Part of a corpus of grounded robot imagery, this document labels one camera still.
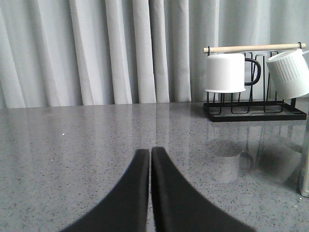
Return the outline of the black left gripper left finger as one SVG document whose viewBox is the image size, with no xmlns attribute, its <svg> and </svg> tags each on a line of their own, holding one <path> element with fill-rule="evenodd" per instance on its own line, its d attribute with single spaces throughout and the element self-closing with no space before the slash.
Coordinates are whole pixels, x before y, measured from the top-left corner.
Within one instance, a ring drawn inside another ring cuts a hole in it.
<svg viewBox="0 0 309 232">
<path fill-rule="evenodd" d="M 148 149 L 138 149 L 108 195 L 64 232 L 146 231 L 149 188 Z"/>
</svg>

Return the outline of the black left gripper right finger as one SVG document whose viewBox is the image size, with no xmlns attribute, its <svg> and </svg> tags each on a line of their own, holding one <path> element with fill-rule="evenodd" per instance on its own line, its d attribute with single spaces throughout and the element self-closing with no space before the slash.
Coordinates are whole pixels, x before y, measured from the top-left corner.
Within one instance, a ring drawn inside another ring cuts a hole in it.
<svg viewBox="0 0 309 232">
<path fill-rule="evenodd" d="M 151 154 L 151 192 L 158 232 L 253 232 L 202 196 L 184 178 L 163 147 Z"/>
</svg>

